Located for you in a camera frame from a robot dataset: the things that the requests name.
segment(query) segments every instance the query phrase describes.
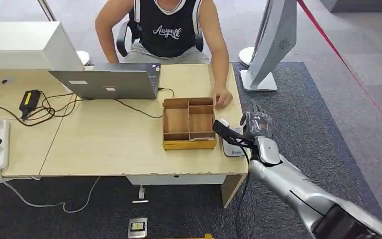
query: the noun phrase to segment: white cable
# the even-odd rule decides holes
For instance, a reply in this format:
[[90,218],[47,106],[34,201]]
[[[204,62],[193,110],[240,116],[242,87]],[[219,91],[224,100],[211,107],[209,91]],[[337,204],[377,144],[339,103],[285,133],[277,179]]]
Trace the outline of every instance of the white cable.
[[89,204],[89,201],[90,201],[90,196],[92,195],[92,191],[93,189],[95,188],[95,185],[96,183],[98,182],[98,180],[100,179],[100,176],[96,179],[95,183],[93,184],[92,188],[90,189],[90,192],[89,192],[89,198],[87,199],[87,202],[86,204],[78,209],[78,210],[75,210],[75,211],[67,211],[65,209],[65,205],[66,205],[66,202],[63,202],[63,203],[57,203],[57,204],[47,204],[47,205],[37,205],[37,204],[33,204],[33,203],[30,203],[28,202],[27,200],[24,199],[24,197],[13,187],[11,186],[8,182],[6,182],[3,177],[2,177],[2,172],[0,172],[0,180],[2,181],[3,184],[5,184],[7,187],[9,187],[10,189],[12,189],[16,195],[18,195],[20,197],[20,199],[27,205],[31,206],[31,207],[36,207],[36,208],[47,208],[47,207],[56,207],[56,206],[59,206],[59,205],[62,205],[63,209],[64,209],[64,212],[66,213],[77,213],[79,211],[81,211],[82,209],[86,208],[86,206]]

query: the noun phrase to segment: grey carpet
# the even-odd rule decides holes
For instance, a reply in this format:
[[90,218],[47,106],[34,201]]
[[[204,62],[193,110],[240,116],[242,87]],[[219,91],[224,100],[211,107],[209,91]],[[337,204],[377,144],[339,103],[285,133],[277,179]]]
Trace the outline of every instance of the grey carpet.
[[[274,119],[275,140],[281,153],[304,174],[329,192],[352,200],[382,219],[370,188],[347,148],[316,85],[299,62],[281,63],[274,71],[279,90],[246,93],[234,64],[243,110],[256,101]],[[94,178],[43,178],[11,182],[35,203],[67,201],[80,207]],[[240,191],[230,207],[221,206],[217,185],[149,186],[150,203],[131,204],[138,189],[121,177],[102,178],[89,206],[77,214],[61,208],[30,208],[4,185],[0,185],[0,238],[126,238],[127,222],[149,218],[148,238],[235,238],[234,218]],[[239,220],[239,238],[307,239],[297,216],[260,183],[250,181]]]

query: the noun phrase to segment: office chair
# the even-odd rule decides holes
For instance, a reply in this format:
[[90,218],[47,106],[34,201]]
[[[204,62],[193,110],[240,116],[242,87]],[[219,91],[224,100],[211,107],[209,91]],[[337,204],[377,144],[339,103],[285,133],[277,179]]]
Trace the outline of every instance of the office chair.
[[[134,21],[134,9],[131,10],[128,13],[128,15],[129,21],[126,21],[121,25],[118,37],[116,38],[116,48],[118,49],[118,52],[122,55],[122,57],[125,57],[128,54],[128,52],[125,49],[125,37],[127,28],[129,27],[129,29],[131,30],[131,43],[133,43],[136,39],[140,38],[140,30],[138,29],[137,23]],[[195,46],[199,51],[203,51],[204,40],[203,35],[201,33],[195,35]]]

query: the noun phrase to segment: yellow label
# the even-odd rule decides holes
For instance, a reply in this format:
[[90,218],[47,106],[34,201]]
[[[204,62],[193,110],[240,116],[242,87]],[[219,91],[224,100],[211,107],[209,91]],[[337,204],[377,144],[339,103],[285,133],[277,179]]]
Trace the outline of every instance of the yellow label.
[[29,92],[29,93],[27,94],[27,98],[25,98],[25,102],[24,102],[25,105],[27,105],[28,102],[30,101],[30,97],[31,97],[31,92]]

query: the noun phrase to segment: charger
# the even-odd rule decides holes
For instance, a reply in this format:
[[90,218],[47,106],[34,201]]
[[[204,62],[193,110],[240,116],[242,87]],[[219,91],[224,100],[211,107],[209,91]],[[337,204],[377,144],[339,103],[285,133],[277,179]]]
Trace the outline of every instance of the charger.
[[22,112],[22,120],[26,120],[28,114],[36,109],[37,104],[39,103],[39,98],[39,90],[26,91],[24,93],[24,97],[22,98],[20,106],[18,108]]

